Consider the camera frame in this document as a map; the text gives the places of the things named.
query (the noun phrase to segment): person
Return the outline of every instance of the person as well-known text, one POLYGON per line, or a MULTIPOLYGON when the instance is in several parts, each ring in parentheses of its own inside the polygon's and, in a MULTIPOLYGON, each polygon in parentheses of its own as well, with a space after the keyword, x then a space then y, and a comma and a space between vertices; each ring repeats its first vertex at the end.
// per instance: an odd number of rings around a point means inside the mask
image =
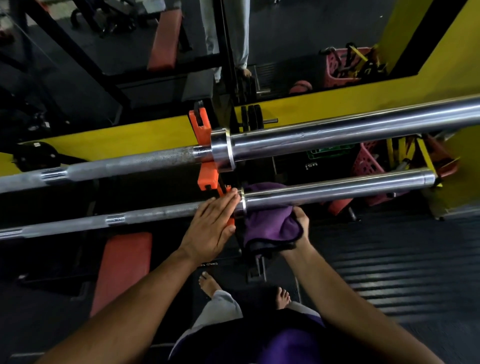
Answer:
MULTIPOLYGON (((243 77, 251 77, 252 73, 247 69, 249 53, 249 20, 250 0, 224 1, 227 28, 230 35, 235 67, 241 70, 243 77)), ((205 30, 205 43, 207 54, 219 52, 218 38, 216 36, 215 15, 213 0, 200 0, 200 12, 205 30)), ((215 82, 220 82, 222 68, 214 68, 215 82)))
MULTIPOLYGON (((52 363, 138 363, 151 345, 172 300, 203 262, 212 261, 235 231, 227 226, 239 203, 236 189, 200 205, 179 248, 160 266, 128 289, 70 337, 38 360, 52 363)), ((259 317, 242 317, 230 295, 209 276, 200 284, 212 300, 204 322, 188 330, 170 355, 173 363, 327 363, 342 362, 351 347, 335 343, 337 328, 383 362, 442 363, 400 325, 357 295, 327 264, 308 237, 309 219, 299 207, 295 216, 304 235, 292 250, 282 251, 293 273, 312 299, 317 315, 288 309, 259 317), (223 305, 210 310, 214 300, 223 305)), ((288 299, 282 292, 283 304, 288 299)), ((364 359, 351 353, 355 361, 364 359)))

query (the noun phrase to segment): forearm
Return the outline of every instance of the forearm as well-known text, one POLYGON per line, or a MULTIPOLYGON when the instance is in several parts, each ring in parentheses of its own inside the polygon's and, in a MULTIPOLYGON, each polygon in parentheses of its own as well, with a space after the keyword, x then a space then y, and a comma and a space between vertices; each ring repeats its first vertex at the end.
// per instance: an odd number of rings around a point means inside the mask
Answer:
POLYGON ((181 251, 174 252, 38 363, 134 362, 150 346, 165 312, 196 268, 181 251))
POLYGON ((391 362, 442 363, 425 345, 356 294, 309 243, 283 255, 322 317, 391 362))

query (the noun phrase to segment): person's left hand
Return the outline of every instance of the person's left hand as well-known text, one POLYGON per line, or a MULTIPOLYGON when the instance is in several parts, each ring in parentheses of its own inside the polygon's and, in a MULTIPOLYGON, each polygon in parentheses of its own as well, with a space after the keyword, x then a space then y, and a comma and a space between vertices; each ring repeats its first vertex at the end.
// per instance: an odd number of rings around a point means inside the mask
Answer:
POLYGON ((238 190, 232 188, 225 196, 219 199, 213 197, 201 204, 179 250, 185 252, 197 266, 215 259, 235 232, 234 225, 226 225, 239 201, 238 190))

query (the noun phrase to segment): green basket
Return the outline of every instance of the green basket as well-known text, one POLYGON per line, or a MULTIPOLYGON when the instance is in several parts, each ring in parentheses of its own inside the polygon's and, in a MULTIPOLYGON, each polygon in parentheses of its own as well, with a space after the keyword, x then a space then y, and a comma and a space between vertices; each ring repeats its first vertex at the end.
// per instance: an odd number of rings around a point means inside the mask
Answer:
POLYGON ((355 147, 356 144, 346 144, 344 146, 332 146, 330 148, 313 149, 307 151, 308 159, 320 159, 320 158, 334 158, 344 156, 350 153, 350 150, 355 147))

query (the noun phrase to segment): foot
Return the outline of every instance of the foot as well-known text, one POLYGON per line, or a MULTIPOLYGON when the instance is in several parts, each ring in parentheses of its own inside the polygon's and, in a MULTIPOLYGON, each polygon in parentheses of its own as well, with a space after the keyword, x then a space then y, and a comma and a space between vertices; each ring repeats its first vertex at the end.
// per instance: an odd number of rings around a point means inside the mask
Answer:
POLYGON ((244 70, 242 70, 242 76, 244 78, 249 78, 252 76, 252 73, 250 72, 250 70, 248 70, 247 68, 245 68, 244 70))
POLYGON ((290 294, 278 287, 278 293, 276 294, 276 309, 283 310, 292 300, 290 299, 290 294))
POLYGON ((202 275, 198 279, 198 283, 200 284, 202 291, 204 291, 210 298, 213 297, 213 294, 217 290, 222 289, 216 280, 207 272, 202 272, 202 275))

